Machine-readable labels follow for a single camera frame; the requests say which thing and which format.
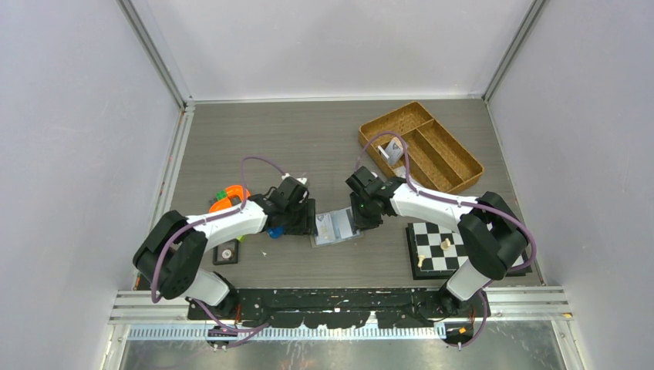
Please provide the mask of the small black square box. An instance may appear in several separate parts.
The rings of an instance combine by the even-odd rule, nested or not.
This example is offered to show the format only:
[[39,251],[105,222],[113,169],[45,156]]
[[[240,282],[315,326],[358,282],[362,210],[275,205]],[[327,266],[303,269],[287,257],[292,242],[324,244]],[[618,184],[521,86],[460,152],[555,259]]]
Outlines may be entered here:
[[216,266],[236,264],[238,262],[239,246],[240,241],[237,239],[217,245],[213,249],[212,264]]

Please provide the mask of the woven wicker divided tray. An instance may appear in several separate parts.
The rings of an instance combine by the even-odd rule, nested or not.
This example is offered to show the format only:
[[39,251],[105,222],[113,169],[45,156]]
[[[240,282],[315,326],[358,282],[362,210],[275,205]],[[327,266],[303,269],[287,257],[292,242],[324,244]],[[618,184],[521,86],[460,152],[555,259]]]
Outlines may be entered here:
[[483,165],[418,102],[361,125],[359,144],[365,146],[384,131],[393,131],[406,141],[411,180],[422,187],[461,193],[484,173]]

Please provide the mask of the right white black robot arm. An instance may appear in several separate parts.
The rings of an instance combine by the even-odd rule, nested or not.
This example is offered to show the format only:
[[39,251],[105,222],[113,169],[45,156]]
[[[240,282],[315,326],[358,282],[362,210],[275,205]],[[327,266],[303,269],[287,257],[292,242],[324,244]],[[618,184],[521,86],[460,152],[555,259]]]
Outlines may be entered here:
[[477,292],[516,270],[517,259],[535,246],[525,225],[493,192],[480,197],[455,196],[402,177],[383,180],[364,166],[346,184],[360,230],[377,228],[385,216],[412,217],[460,235],[468,260],[447,279],[440,296],[440,306],[450,316],[462,315]]

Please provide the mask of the black white chessboard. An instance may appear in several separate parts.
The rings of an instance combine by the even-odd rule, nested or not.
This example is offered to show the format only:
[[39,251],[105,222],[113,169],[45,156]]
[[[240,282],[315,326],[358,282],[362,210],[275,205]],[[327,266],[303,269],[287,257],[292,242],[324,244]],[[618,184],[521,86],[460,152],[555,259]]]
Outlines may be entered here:
[[[459,234],[436,224],[415,222],[405,228],[410,267],[414,280],[447,279],[468,261],[468,254]],[[440,244],[449,238],[449,250],[440,249]],[[424,255],[421,269],[417,267],[418,256]]]

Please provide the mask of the white printed credit card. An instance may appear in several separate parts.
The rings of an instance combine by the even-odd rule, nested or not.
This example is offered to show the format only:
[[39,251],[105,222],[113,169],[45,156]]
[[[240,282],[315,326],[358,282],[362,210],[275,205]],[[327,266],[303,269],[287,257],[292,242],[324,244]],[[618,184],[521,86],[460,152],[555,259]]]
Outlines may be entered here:
[[315,224],[317,230],[315,244],[317,246],[333,244],[337,241],[331,214],[317,214]]

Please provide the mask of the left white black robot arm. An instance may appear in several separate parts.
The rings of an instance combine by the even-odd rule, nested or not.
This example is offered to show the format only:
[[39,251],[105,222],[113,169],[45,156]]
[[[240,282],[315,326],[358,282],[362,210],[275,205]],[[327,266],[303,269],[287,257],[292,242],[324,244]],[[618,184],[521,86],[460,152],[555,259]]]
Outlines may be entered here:
[[151,299],[203,301],[216,318],[235,313],[230,283],[201,268],[212,248],[237,237],[279,227],[286,235],[315,235],[315,200],[305,177],[285,175],[267,194],[254,194],[227,209],[188,216],[166,212],[133,256],[133,265],[150,282]]

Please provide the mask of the blue yellow toy car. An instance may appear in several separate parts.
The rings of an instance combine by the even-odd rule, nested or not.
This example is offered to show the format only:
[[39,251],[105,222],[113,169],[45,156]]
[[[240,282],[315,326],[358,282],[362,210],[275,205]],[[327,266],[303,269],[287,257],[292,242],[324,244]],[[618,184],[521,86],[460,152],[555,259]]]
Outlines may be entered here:
[[267,234],[270,238],[272,239],[277,239],[281,237],[284,234],[284,228],[283,227],[271,227],[267,229]]

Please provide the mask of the orange tape dispenser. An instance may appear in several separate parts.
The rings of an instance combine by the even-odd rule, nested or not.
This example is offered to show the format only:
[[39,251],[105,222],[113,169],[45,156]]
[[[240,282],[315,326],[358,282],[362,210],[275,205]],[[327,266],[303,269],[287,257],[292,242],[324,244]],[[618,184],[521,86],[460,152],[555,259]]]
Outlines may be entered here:
[[229,200],[224,199],[218,202],[213,202],[209,208],[210,213],[226,210],[232,207],[238,209],[241,207],[244,200],[247,200],[251,196],[249,190],[245,189],[242,185],[230,185],[224,189],[228,191]]

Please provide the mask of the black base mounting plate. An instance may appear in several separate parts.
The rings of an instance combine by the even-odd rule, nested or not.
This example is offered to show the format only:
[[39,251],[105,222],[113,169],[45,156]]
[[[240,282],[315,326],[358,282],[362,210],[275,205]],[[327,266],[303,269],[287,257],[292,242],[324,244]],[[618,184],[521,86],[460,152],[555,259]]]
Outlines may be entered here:
[[426,328],[443,319],[470,324],[490,313],[484,298],[457,304],[437,288],[242,288],[217,307],[188,302],[190,320],[235,319],[245,328],[346,329],[372,321],[384,329]]

